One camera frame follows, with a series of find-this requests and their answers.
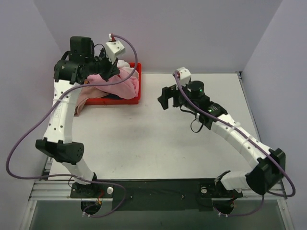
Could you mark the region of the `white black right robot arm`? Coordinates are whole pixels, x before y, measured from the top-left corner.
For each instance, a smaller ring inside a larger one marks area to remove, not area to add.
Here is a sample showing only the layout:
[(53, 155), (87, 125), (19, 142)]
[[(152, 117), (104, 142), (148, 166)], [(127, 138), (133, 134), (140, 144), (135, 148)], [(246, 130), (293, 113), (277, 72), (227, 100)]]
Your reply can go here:
[(245, 188), (264, 195), (284, 177), (285, 153), (250, 135), (221, 105), (210, 100), (204, 93), (203, 82), (190, 81), (182, 89), (176, 85), (164, 87), (158, 97), (164, 110), (169, 108), (170, 98), (173, 107), (186, 107), (186, 111), (193, 114), (202, 126), (232, 146), (251, 168), (248, 172), (226, 171), (218, 176), (214, 184), (217, 195), (225, 196), (232, 190)]

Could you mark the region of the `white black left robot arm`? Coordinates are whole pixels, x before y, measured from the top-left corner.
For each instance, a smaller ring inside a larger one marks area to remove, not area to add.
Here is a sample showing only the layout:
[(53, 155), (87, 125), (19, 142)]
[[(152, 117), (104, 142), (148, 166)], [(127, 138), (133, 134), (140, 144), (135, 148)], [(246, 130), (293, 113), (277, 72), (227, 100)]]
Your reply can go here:
[(124, 53), (120, 41), (110, 38), (103, 45), (103, 53), (94, 54), (94, 43), (89, 37), (72, 36), (70, 49), (54, 66), (54, 110), (50, 114), (48, 127), (35, 147), (65, 166), (75, 181), (82, 185), (87, 197), (97, 195), (99, 186), (93, 182), (95, 173), (83, 159), (84, 145), (72, 140), (72, 124), (77, 99), (89, 75), (98, 74), (107, 81), (119, 74), (117, 56)]

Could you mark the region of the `pink t shirt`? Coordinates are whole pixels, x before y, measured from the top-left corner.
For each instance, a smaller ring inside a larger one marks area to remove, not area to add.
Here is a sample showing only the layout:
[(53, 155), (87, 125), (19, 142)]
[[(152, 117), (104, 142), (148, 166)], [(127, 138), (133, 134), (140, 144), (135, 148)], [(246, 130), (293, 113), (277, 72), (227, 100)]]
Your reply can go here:
[[(100, 75), (90, 75), (87, 78), (87, 81), (89, 84), (111, 84), (111, 83), (117, 83), (125, 78), (127, 78), (128, 75), (125, 73), (119, 73), (118, 75), (113, 76), (109, 79), (108, 82), (104, 81)], [(121, 97), (122, 99), (132, 99), (136, 96), (138, 96), (139, 93), (139, 73), (135, 71), (133, 75), (127, 79), (126, 81), (116, 84), (116, 85), (109, 85), (109, 86), (94, 86), (98, 90), (102, 91), (104, 93), (104, 96), (108, 94), (115, 94)]]

